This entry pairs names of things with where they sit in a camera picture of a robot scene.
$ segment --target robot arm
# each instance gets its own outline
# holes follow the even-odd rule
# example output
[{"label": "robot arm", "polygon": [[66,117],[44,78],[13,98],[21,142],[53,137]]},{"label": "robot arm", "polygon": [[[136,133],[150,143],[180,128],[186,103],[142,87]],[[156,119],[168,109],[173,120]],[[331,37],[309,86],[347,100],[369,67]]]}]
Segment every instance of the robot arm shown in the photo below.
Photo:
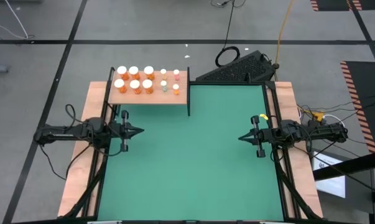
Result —
[{"label": "robot arm", "polygon": [[345,142],[348,138],[348,130],[340,123],[320,125],[317,122],[309,122],[308,126],[306,126],[296,121],[282,120],[278,128],[259,129],[258,116],[253,116],[251,123],[254,128],[238,139],[258,146],[256,152],[258,157],[266,156],[262,148],[263,142],[280,144],[288,148],[294,146],[296,142],[307,139],[327,139],[332,142]]},{"label": "robot arm", "polygon": [[51,126],[45,124],[34,134],[34,141],[40,145],[55,141],[89,141],[97,149],[109,147],[111,138],[121,138],[121,151],[127,152],[126,140],[143,132],[128,121],[129,113],[121,112],[122,123],[106,124],[101,118],[89,118],[76,126]]}]

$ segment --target green table surface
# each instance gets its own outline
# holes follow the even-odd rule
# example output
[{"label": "green table surface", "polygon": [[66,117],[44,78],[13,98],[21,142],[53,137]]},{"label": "green table surface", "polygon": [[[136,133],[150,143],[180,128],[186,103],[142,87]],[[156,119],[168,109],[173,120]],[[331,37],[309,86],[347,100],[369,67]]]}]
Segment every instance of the green table surface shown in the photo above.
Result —
[{"label": "green table surface", "polygon": [[271,146],[257,158],[238,141],[266,113],[262,87],[193,85],[190,95],[190,117],[186,105],[121,106],[145,131],[108,159],[98,220],[282,221]]}]

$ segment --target floor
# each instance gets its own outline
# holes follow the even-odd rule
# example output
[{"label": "floor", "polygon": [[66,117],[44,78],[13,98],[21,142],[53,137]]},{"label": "floor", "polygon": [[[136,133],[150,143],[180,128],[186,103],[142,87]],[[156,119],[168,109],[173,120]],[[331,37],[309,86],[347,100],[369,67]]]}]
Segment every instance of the floor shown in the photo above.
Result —
[{"label": "floor", "polygon": [[[44,0],[40,4],[13,0],[11,4],[27,32],[35,37],[16,45],[12,41],[16,38],[0,29],[0,38],[10,40],[0,42],[0,64],[11,66],[9,73],[0,74],[0,222],[26,157],[33,159],[32,165],[28,175],[21,177],[19,184],[25,180],[25,186],[18,191],[20,197],[13,197],[13,205],[19,201],[7,220],[25,222],[57,216],[64,181],[52,174],[42,152],[30,150],[40,122],[68,124],[70,119],[64,112],[67,103],[81,114],[89,82],[106,80],[111,66],[190,67],[192,80],[216,68],[214,60],[223,46],[230,13],[230,6],[216,8],[207,0]],[[288,1],[283,0],[247,0],[233,12],[229,39],[242,55],[260,50],[275,58],[287,6]],[[80,23],[74,24],[78,14]],[[360,11],[359,15],[375,40],[375,11]],[[0,25],[22,35],[3,3]],[[69,44],[68,39],[76,41]],[[310,0],[295,1],[283,39],[301,40],[281,46],[278,70],[279,80],[292,82],[300,105],[331,107],[351,101],[340,61],[375,61],[353,12],[315,12]],[[271,41],[263,45],[263,40]],[[220,64],[232,58],[234,55],[225,54]],[[50,91],[52,83],[57,89]],[[343,118],[349,112],[333,115]],[[355,117],[347,119],[346,126],[352,139],[364,141]],[[368,153],[364,145],[352,141],[342,146],[359,155]],[[62,175],[71,149],[73,142],[45,146],[54,169]],[[352,158],[338,148],[329,150]],[[335,205],[332,197],[320,200],[324,216],[330,220],[368,223],[365,213]]]}]

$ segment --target small vial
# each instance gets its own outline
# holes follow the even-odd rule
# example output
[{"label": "small vial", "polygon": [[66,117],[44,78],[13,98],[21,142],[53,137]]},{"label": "small vial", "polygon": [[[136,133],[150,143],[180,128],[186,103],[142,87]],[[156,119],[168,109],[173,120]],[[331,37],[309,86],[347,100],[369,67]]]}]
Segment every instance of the small vial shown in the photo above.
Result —
[{"label": "small vial", "polygon": [[162,80],[161,81],[161,87],[162,87],[162,91],[166,92],[168,90],[168,88],[167,88],[167,81]]},{"label": "small vial", "polygon": [[179,95],[179,85],[178,84],[174,84],[174,94]]},{"label": "small vial", "polygon": [[161,69],[160,73],[162,75],[162,80],[166,80],[167,79],[167,71],[165,69]]},{"label": "small vial", "polygon": [[114,82],[114,86],[119,90],[120,93],[126,93],[125,82],[122,79],[117,79]]},{"label": "small vial", "polygon": [[176,81],[178,81],[179,78],[180,78],[179,73],[180,73],[179,70],[177,70],[177,69],[174,70],[174,75],[175,75],[175,80],[176,80]]},{"label": "small vial", "polygon": [[125,66],[120,66],[117,68],[117,73],[123,80],[128,80],[129,75],[127,73],[126,67]]},{"label": "small vial", "polygon": [[151,66],[147,66],[146,68],[144,68],[144,73],[149,80],[154,80],[154,68],[152,68]]},{"label": "small vial", "polygon": [[131,74],[132,79],[140,80],[139,69],[136,66],[132,66],[129,68],[129,74]]},{"label": "small vial", "polygon": [[131,88],[135,94],[141,94],[142,90],[140,89],[140,82],[138,80],[132,80],[130,83]]},{"label": "small vial", "polygon": [[154,91],[154,89],[152,88],[151,80],[144,80],[142,85],[143,85],[143,88],[146,90],[147,94],[151,94]]}]

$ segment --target yellow connector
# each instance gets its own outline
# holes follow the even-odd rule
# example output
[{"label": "yellow connector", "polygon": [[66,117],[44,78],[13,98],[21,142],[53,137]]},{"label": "yellow connector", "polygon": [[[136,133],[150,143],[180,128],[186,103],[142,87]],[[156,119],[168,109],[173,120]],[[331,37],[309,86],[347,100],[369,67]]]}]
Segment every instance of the yellow connector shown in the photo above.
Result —
[{"label": "yellow connector", "polygon": [[269,118],[268,118],[266,115],[264,115],[264,114],[260,114],[259,116],[262,117],[262,118],[264,118],[265,120],[268,120],[268,119],[269,119]]},{"label": "yellow connector", "polygon": [[307,110],[304,110],[303,108],[301,108],[300,106],[298,106],[301,110],[303,110],[304,112],[306,113],[310,113],[311,115],[313,115],[313,117],[318,121],[318,122],[321,122],[323,120],[323,116],[324,116],[324,112],[318,112],[318,111],[307,111]]}]

